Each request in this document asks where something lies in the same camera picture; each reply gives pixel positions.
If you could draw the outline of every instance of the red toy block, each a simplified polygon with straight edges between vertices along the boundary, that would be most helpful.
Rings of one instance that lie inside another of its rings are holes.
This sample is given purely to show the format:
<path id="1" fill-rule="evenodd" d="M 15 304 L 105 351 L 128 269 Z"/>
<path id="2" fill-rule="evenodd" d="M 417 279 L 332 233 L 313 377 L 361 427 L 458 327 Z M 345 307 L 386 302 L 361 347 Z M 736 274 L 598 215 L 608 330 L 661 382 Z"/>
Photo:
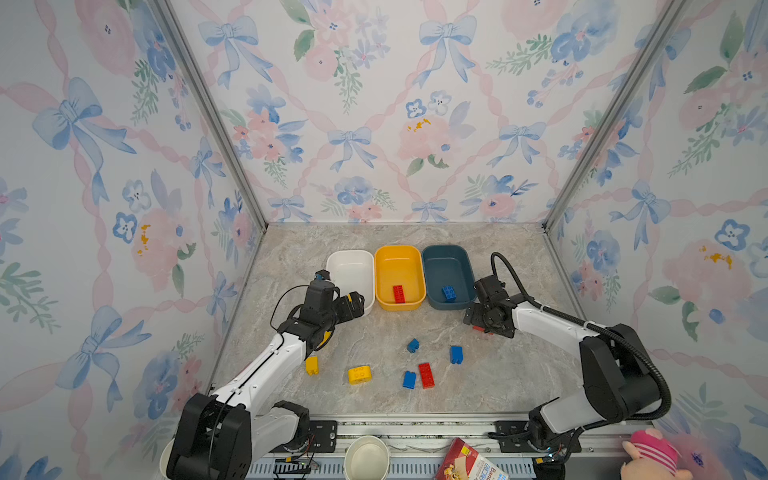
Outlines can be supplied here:
<path id="1" fill-rule="evenodd" d="M 481 326 L 473 325 L 472 328 L 483 333 L 485 332 L 485 329 Z"/>
<path id="2" fill-rule="evenodd" d="M 428 363 L 419 365 L 419 372 L 422 374 L 422 386 L 425 389 L 431 389 L 435 386 L 435 379 L 432 378 L 432 369 Z"/>
<path id="3" fill-rule="evenodd" d="M 395 285 L 392 287 L 392 291 L 395 292 L 395 303 L 406 302 L 406 295 L 402 292 L 402 285 Z"/>

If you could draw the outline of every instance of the pink plush toy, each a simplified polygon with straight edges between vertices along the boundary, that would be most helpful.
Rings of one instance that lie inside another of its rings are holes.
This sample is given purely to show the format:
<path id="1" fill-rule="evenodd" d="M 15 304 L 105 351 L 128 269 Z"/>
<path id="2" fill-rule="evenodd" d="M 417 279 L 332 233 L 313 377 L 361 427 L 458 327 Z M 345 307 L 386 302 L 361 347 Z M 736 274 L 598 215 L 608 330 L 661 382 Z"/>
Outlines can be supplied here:
<path id="1" fill-rule="evenodd" d="M 692 480 L 688 470 L 677 469 L 677 450 L 656 429 L 635 432 L 621 445 L 632 461 L 621 467 L 621 480 Z"/>

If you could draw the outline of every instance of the blue toy block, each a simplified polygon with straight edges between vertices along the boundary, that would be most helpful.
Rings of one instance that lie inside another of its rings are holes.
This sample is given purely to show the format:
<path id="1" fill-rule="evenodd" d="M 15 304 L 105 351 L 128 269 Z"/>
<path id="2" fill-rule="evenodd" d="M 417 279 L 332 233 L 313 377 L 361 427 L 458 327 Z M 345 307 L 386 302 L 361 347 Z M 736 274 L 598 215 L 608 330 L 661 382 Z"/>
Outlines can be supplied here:
<path id="1" fill-rule="evenodd" d="M 416 353 L 416 350 L 419 349 L 419 341 L 417 339 L 411 340 L 411 343 L 406 348 L 410 353 Z"/>
<path id="2" fill-rule="evenodd" d="M 456 292 L 453 291 L 453 286 L 446 285 L 442 288 L 442 293 L 445 295 L 445 301 L 447 303 L 453 303 L 456 300 Z"/>
<path id="3" fill-rule="evenodd" d="M 406 377 L 402 381 L 402 386 L 411 390 L 416 388 L 416 373 L 406 372 Z"/>
<path id="4" fill-rule="evenodd" d="M 464 361 L 464 350 L 460 346 L 451 347 L 451 363 L 461 365 Z"/>

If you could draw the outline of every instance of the white cup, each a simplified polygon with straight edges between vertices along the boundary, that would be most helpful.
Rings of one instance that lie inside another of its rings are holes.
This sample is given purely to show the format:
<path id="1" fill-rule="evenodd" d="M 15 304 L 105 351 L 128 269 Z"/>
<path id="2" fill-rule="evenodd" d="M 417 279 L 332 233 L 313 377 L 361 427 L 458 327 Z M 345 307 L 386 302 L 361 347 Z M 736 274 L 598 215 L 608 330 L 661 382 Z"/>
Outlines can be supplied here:
<path id="1" fill-rule="evenodd" d="M 346 480 L 384 480 L 389 473 L 389 449 L 371 435 L 355 440 L 344 455 Z"/>
<path id="2" fill-rule="evenodd" d="M 168 460 L 170 460 L 170 451 L 174 448 L 174 440 L 171 439 L 170 442 L 168 442 L 168 445 L 165 446 L 165 449 L 163 449 L 163 453 L 160 454 L 160 473 L 163 475 L 163 478 L 168 478 L 168 475 L 165 474 L 165 470 L 168 467 Z"/>

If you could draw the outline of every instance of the wall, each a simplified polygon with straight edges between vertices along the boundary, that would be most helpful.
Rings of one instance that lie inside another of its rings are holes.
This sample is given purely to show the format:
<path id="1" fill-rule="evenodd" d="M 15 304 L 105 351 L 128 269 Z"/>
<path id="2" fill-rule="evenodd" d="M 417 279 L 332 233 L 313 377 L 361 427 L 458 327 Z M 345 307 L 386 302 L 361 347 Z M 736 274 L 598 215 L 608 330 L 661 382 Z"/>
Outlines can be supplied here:
<path id="1" fill-rule="evenodd" d="M 692 2 L 551 232 L 587 317 L 670 383 L 657 425 L 697 480 L 768 478 L 767 16 Z"/>
<path id="2" fill-rule="evenodd" d="M 256 230 L 141 1 L 3 2 L 0 45 L 0 478 L 146 478 Z"/>
<path id="3" fill-rule="evenodd" d="M 171 3 L 265 214 L 360 223 L 542 220 L 664 2 Z"/>

